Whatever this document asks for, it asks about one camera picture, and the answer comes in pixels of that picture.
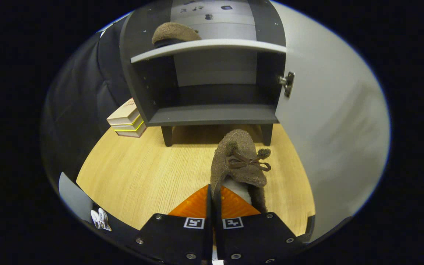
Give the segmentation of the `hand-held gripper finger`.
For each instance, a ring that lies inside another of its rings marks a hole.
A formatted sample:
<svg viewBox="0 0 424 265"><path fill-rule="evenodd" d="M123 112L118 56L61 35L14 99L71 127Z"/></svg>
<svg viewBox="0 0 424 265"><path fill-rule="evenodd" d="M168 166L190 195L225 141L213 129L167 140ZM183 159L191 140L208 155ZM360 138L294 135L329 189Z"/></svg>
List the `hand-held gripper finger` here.
<svg viewBox="0 0 424 265"><path fill-rule="evenodd" d="M242 198L229 203L232 191L213 195L218 259L226 265L284 265L304 250L304 243L274 212L251 215Z"/></svg>
<svg viewBox="0 0 424 265"><path fill-rule="evenodd" d="M135 238L136 253L163 265L202 265L212 256L210 186L168 214L155 213Z"/></svg>

